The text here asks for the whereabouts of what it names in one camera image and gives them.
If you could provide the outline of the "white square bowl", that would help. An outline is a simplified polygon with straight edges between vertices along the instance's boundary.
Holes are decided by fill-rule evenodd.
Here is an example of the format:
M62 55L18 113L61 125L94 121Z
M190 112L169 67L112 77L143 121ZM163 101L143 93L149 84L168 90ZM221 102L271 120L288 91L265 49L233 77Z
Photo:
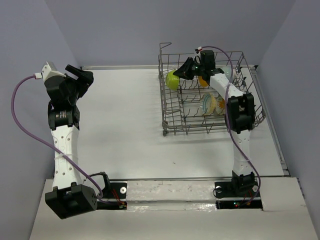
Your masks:
M175 71L176 70L174 69L168 72L165 78L166 86L172 91L176 91L180 85L180 78L174 75Z

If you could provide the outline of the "orange yellow bowl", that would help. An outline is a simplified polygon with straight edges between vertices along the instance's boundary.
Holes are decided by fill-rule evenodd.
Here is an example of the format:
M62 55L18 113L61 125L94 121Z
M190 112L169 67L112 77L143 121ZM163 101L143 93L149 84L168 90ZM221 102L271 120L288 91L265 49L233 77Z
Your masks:
M203 88L206 88L206 87L209 86L209 84L208 84L205 80L203 80L203 78L202 78L201 76L198 76L197 78L198 78L199 84L200 84Z

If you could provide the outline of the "blue yellow patterned bowl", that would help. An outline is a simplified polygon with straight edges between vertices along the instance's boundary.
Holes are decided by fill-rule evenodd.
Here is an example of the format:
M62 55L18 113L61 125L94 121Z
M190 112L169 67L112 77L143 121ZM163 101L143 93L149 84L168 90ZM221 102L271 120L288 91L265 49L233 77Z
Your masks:
M200 109L203 116L211 115L217 107L217 100L212 93L205 93L200 100Z

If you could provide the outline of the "teal green bowl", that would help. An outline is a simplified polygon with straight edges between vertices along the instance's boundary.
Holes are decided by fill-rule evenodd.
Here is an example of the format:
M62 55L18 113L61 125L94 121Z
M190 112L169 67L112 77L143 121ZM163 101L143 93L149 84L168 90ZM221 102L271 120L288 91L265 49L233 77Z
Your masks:
M231 66L223 66L221 69L223 70L229 81L234 79L235 73L234 69Z

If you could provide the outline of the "orange flower patterned bowl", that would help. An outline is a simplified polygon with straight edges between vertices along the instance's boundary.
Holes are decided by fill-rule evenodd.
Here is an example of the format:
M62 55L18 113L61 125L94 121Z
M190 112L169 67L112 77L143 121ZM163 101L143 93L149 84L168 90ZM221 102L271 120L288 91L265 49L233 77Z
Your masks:
M215 108L215 112L217 115L224 115L225 112L226 112L226 109L225 109L225 100L219 96L216 98L216 108Z

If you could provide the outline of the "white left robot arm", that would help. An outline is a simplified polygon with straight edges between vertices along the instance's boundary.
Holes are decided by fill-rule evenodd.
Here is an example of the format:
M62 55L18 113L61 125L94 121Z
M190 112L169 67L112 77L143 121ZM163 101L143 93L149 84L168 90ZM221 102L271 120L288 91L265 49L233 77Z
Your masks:
M47 115L55 151L52 191L45 194L45 202L62 220L97 210L98 201L111 191L109 183L95 182L78 166L80 111L77 101L93 84L94 75L69 64L65 69L68 74L61 73L47 61L41 72L50 98Z

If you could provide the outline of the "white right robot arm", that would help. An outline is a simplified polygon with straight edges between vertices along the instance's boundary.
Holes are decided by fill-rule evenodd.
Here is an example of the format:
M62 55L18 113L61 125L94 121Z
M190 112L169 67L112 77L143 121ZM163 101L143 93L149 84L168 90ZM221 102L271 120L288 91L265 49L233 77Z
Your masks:
M256 181L259 174L250 159L250 134L255 123L254 96L232 84L232 77L216 66L212 49L199 47L195 57L188 57L173 74L184 80L202 78L224 100L225 123L233 142L232 178L216 182L213 195L217 199L255 197L260 186Z

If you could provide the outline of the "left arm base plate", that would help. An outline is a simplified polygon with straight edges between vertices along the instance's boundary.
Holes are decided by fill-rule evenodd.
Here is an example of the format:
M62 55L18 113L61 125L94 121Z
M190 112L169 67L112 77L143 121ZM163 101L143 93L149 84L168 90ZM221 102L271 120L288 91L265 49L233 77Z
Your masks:
M108 203L102 203L97 200L97 210L127 210L127 191L128 183L126 181L111 181L111 190L103 188L103 198L102 200Z

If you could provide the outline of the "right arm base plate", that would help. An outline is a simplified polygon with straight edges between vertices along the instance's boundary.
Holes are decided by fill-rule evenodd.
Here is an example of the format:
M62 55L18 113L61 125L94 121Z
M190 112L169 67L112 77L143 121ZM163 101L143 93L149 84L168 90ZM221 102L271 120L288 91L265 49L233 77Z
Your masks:
M256 194L258 185L246 187L240 192L233 189L230 181L217 181L214 183L212 194L218 210L235 209L263 209L260 193Z

